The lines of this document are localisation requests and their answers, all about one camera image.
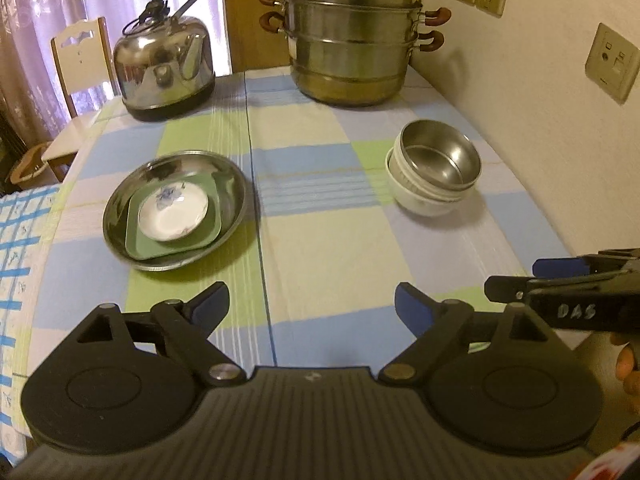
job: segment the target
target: chair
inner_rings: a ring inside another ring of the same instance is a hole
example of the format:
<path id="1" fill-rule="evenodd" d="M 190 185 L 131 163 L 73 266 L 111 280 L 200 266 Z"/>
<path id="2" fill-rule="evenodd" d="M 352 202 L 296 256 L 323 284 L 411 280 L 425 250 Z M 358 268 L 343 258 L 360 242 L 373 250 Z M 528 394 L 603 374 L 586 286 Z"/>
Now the chair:
<path id="1" fill-rule="evenodd" d="M 59 166 L 70 166 L 84 140 L 84 133 L 93 124 L 96 112 L 78 116 L 71 94 L 109 81 L 113 95 L 120 94 L 116 83 L 111 47 L 104 17 L 80 20 L 69 25 L 51 39 L 51 51 L 65 97 L 71 122 L 64 127 L 42 160 L 49 162 L 60 181 L 64 177 Z"/>

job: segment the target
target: sheer curtain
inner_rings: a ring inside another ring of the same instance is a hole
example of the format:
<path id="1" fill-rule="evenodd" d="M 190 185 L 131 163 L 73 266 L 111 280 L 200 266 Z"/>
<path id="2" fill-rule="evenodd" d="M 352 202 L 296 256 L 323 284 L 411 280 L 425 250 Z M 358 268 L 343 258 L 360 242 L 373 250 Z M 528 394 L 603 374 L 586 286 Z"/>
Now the sheer curtain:
<path id="1" fill-rule="evenodd" d="M 68 25 L 104 16 L 111 47 L 149 0 L 0 0 L 0 109 L 28 145 L 54 137 L 69 121 L 50 40 Z M 173 10 L 186 0 L 169 0 Z M 231 72 L 223 0 L 198 0 L 188 11 L 211 34 L 216 74 Z M 74 94 L 78 113 L 111 98 L 109 85 Z"/>

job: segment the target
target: kettle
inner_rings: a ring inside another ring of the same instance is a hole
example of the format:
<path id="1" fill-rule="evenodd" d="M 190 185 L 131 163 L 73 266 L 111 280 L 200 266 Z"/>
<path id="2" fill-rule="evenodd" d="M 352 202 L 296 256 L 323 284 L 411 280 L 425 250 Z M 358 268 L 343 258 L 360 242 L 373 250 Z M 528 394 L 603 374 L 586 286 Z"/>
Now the kettle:
<path id="1" fill-rule="evenodd" d="M 141 121 L 159 121 L 201 105 L 211 95 L 216 74 L 210 35 L 204 23 L 182 16 L 188 0 L 173 16 L 166 0 L 151 0 L 122 29 L 113 50 L 122 102 Z"/>

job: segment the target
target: green square plate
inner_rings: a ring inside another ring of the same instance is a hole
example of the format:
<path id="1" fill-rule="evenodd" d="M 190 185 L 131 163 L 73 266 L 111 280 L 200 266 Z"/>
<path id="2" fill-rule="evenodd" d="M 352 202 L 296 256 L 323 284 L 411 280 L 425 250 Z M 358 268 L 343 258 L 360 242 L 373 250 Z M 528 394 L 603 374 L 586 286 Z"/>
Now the green square plate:
<path id="1" fill-rule="evenodd" d="M 170 242 L 158 242 L 146 237 L 138 227 L 138 211 L 150 193 L 159 186 L 166 186 L 171 182 L 186 180 L 200 186 L 209 197 L 209 208 L 202 223 L 184 238 L 178 238 Z M 196 173 L 179 178 L 169 179 L 159 182 L 151 182 L 137 190 L 131 197 L 129 203 L 129 214 L 127 216 L 127 233 L 125 238 L 125 248 L 129 255 L 135 260 L 148 260 L 167 254 L 181 253 L 191 249 L 198 249 L 212 243 L 220 234 L 222 228 L 222 218 L 220 216 L 220 197 L 216 181 L 211 174 Z"/>

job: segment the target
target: dining table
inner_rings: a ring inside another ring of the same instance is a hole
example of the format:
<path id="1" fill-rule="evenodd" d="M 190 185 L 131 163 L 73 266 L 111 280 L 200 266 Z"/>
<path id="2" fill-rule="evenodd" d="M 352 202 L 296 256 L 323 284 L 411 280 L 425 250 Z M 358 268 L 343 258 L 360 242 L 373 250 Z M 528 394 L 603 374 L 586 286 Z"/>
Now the dining table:
<path id="1" fill-rule="evenodd" d="M 482 158 L 474 192 L 438 218 L 402 209 L 386 185 L 385 155 L 418 118 L 454 126 Z M 195 263 L 133 269 L 105 243 L 106 203 L 140 165 L 181 150 L 238 165 L 250 189 L 246 216 Z M 220 76 L 207 103 L 166 121 L 143 123 L 120 98 L 107 102 L 52 193 L 30 254 L 11 357 L 2 353 L 10 379 L 0 384 L 2 452 L 23 457 L 24 383 L 100 303 L 144 312 L 223 281 L 230 307 L 209 340 L 249 376 L 274 365 L 366 365 L 376 374 L 415 340 L 394 309 L 400 282 L 439 301 L 502 310 L 484 296 L 487 277 L 530 274 L 538 258 L 569 256 L 514 170 L 411 67 L 397 96 L 364 108 L 309 99 L 289 67 Z"/>

